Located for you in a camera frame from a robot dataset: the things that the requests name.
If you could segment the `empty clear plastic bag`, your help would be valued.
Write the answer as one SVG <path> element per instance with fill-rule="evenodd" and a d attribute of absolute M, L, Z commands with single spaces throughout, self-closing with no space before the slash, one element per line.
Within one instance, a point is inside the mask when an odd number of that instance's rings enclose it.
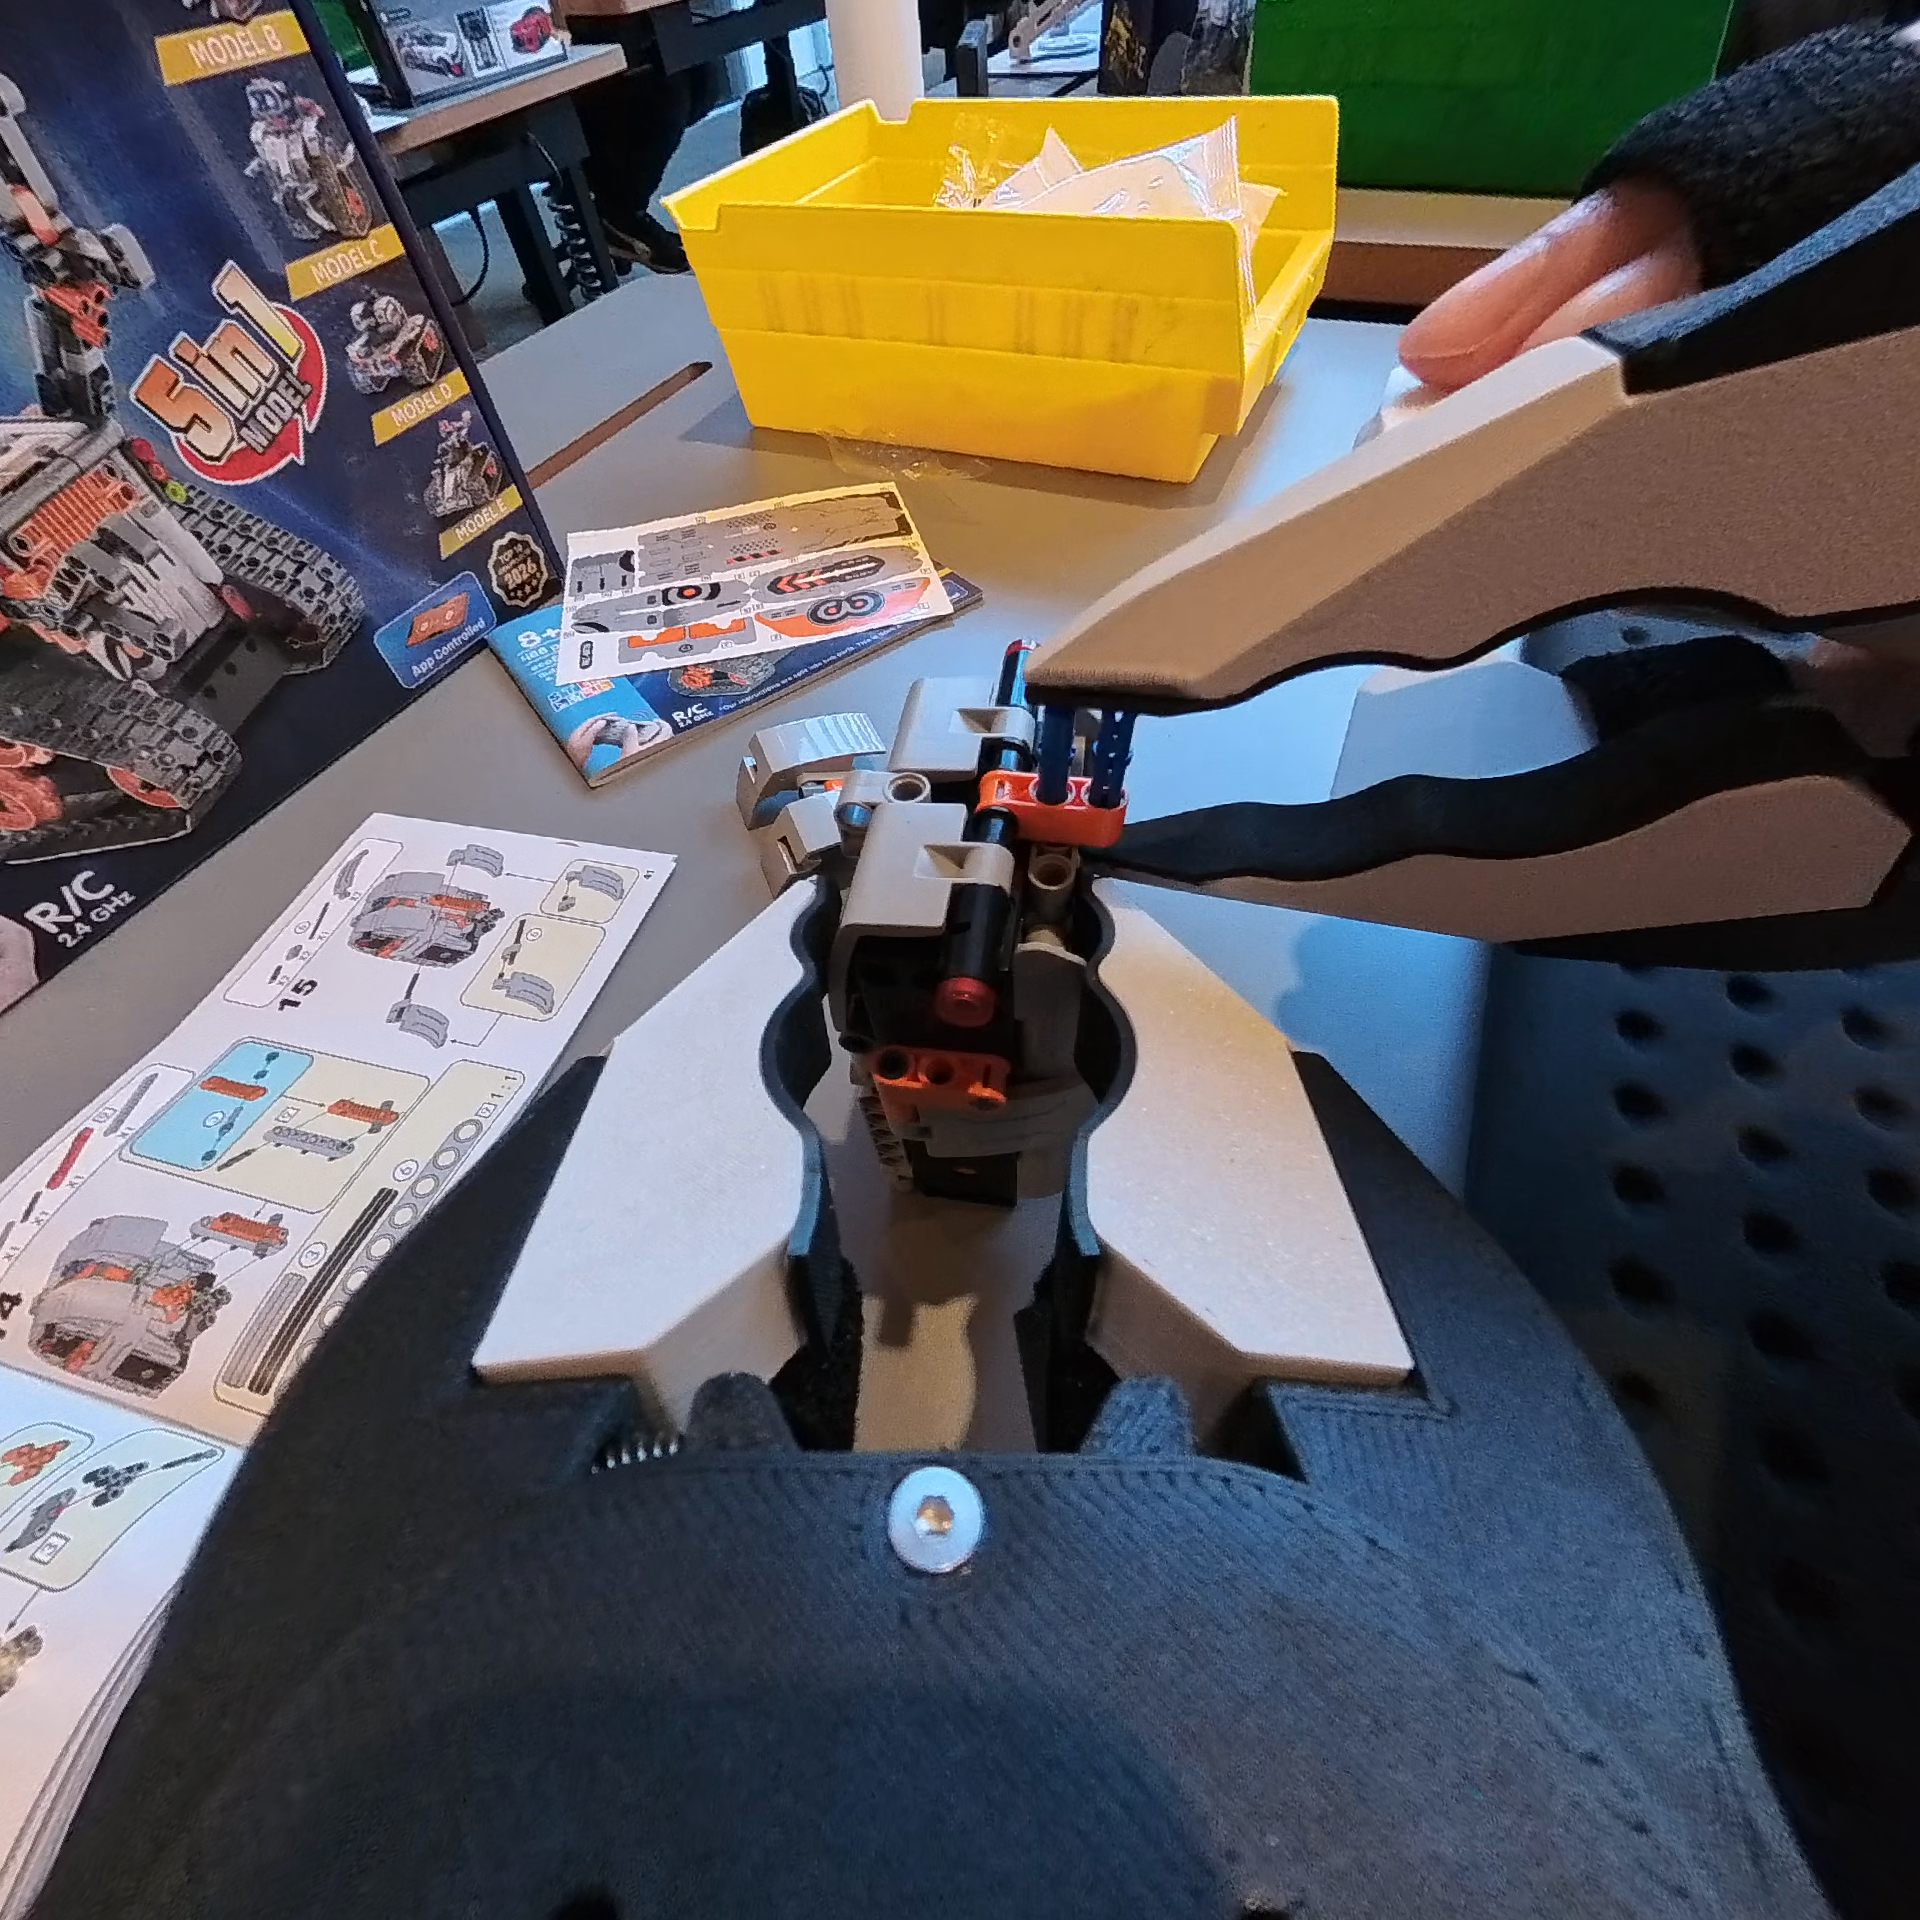
<path fill-rule="evenodd" d="M 849 481 L 970 481 L 989 478 L 994 464 L 962 452 L 939 452 L 919 444 L 892 444 L 878 439 L 854 439 L 845 435 L 822 435 L 823 456 Z"/>

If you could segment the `blue toy robot kit box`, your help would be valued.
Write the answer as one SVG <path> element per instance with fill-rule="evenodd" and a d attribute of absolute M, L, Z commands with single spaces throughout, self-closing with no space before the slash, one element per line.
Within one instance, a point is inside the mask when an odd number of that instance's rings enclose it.
<path fill-rule="evenodd" d="M 309 3 L 2 6 L 2 1003 L 557 556 Z"/>

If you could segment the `person's right hand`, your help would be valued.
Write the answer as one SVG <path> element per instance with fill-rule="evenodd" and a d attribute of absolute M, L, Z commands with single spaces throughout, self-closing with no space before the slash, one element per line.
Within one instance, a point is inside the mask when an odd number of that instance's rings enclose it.
<path fill-rule="evenodd" d="M 1602 187 L 1431 299 L 1400 364 L 1452 392 L 1518 353 L 1695 293 L 1701 270 L 1684 203 L 1657 182 Z"/>

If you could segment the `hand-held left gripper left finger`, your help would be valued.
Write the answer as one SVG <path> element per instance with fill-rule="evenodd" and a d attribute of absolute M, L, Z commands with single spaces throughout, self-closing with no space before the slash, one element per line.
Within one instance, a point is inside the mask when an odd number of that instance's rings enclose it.
<path fill-rule="evenodd" d="M 791 883 L 611 1044 L 492 1323 L 484 1379 L 623 1375 L 659 1424 L 774 1383 L 802 1444 L 849 1447 L 858 1290 L 805 1098 L 833 1061 L 828 883 Z"/>

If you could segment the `white instruction booklet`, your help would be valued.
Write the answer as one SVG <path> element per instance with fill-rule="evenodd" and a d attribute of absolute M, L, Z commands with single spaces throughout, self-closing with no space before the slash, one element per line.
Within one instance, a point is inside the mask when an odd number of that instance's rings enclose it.
<path fill-rule="evenodd" d="M 244 1447 L 553 1068 L 674 866 L 375 814 L 3 1180 L 3 1915 Z"/>

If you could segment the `grey building block model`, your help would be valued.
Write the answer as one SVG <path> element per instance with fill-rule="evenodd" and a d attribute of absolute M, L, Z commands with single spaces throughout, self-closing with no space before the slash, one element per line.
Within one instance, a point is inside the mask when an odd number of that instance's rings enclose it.
<path fill-rule="evenodd" d="M 1083 856 L 1126 822 L 1138 718 L 1034 703 L 1030 648 L 858 711 L 756 732 L 735 808 L 774 892 L 832 885 L 832 1036 L 900 1188 L 1012 1208 L 1066 1186 L 1093 1094 L 1078 1061 Z"/>

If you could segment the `green plastic bin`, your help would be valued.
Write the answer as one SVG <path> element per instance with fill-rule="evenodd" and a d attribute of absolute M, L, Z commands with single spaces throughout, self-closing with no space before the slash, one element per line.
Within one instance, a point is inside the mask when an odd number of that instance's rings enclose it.
<path fill-rule="evenodd" d="M 1259 2 L 1251 91 L 1329 94 L 1342 185 L 1570 199 L 1705 83 L 1730 2 Z"/>

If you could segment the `white paper roll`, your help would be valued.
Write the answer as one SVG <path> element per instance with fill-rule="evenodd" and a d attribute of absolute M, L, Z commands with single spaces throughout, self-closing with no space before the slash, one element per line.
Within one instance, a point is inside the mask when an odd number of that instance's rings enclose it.
<path fill-rule="evenodd" d="M 921 98 L 921 22 L 914 0 L 828 0 L 828 44 L 838 105 L 873 104 L 902 121 Z"/>

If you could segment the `clear plastic bags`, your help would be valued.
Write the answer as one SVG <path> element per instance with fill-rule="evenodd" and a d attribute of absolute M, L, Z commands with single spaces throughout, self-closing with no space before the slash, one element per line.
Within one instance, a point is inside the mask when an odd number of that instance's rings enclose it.
<path fill-rule="evenodd" d="M 1218 220 L 1250 235 L 1282 198 L 1283 187 L 1241 173 L 1229 118 L 1206 134 L 1097 164 L 1075 157 L 1053 128 L 1021 161 L 952 145 L 932 202 L 947 209 Z"/>

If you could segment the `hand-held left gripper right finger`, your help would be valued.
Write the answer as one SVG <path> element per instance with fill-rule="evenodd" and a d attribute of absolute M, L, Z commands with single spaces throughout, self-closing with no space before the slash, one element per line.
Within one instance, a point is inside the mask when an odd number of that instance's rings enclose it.
<path fill-rule="evenodd" d="M 1082 1032 L 1113 1071 L 1018 1314 L 1035 1444 L 1078 1447 L 1111 1379 L 1173 1379 L 1207 1440 L 1258 1381 L 1406 1385 L 1414 1356 L 1286 1037 L 1113 885 L 1089 902 Z"/>

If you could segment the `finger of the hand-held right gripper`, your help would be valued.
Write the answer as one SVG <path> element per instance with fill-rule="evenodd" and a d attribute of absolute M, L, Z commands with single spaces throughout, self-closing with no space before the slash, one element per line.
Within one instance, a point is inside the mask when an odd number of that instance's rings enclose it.
<path fill-rule="evenodd" d="M 1907 854 L 1847 733 L 1618 733 L 1531 771 L 1128 824 L 1108 873 L 1483 943 L 1863 907 Z"/>
<path fill-rule="evenodd" d="M 1561 611 L 1717 601 L 1912 657 L 1912 339 L 1628 392 L 1526 349 L 1132 573 L 1030 662 L 1058 703 L 1233 703 L 1468 659 Z"/>

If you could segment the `grey orange sticker sheet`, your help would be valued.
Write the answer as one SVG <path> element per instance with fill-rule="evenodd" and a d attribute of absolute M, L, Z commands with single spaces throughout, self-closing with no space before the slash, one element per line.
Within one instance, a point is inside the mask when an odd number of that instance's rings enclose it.
<path fill-rule="evenodd" d="M 947 611 L 895 486 L 793 492 L 569 535 L 553 677 L 746 657 Z"/>

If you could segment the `yellow plastic bin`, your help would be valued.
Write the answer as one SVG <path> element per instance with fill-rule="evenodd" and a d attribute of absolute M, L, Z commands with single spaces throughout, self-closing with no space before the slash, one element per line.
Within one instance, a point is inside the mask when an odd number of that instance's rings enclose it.
<path fill-rule="evenodd" d="M 1225 121 L 1278 189 L 1253 299 L 1215 218 L 938 202 L 962 147 L 1020 164 L 1058 132 L 1103 164 Z M 1336 154 L 1332 95 L 858 104 L 665 207 L 756 425 L 1186 483 L 1321 290 Z"/>

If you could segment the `blue manual booklet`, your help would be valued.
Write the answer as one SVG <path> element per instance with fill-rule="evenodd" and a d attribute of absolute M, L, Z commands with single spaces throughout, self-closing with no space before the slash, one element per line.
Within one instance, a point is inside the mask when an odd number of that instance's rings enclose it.
<path fill-rule="evenodd" d="M 488 635 L 488 648 L 582 780 L 597 787 L 682 737 L 771 703 L 944 621 L 941 613 L 925 613 L 862 633 L 584 684 L 557 679 L 557 610 L 502 621 Z"/>

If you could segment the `toy car box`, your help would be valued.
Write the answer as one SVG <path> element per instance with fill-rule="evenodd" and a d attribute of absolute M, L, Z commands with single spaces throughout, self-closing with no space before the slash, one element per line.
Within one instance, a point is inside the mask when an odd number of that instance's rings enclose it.
<path fill-rule="evenodd" d="M 396 107 L 540 71 L 567 53 L 546 2 L 369 2 L 365 9 L 373 68 Z"/>

